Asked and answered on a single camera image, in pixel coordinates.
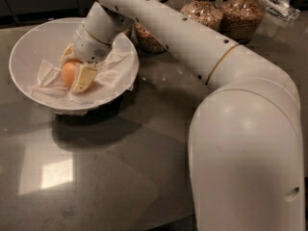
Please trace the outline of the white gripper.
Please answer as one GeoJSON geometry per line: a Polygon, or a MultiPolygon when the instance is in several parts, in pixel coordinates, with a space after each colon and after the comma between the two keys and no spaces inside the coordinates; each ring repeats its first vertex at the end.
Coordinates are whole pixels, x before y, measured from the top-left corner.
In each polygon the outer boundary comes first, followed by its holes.
{"type": "MultiPolygon", "coordinates": [[[[76,59],[83,62],[98,63],[104,61],[112,50],[110,44],[101,42],[93,37],[83,25],[80,25],[73,36],[73,41],[64,50],[60,65],[76,59]]],[[[70,91],[81,93],[93,83],[98,69],[91,64],[77,64],[75,66],[74,81],[70,91]]]]}

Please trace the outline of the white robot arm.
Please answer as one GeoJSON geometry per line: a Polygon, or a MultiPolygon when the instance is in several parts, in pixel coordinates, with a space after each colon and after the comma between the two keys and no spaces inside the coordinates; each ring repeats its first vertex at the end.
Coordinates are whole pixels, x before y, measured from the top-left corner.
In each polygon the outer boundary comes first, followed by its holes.
{"type": "Polygon", "coordinates": [[[96,0],[78,59],[139,22],[212,93],[195,111],[189,167],[198,231],[305,231],[300,98],[280,67],[157,0],[96,0]]]}

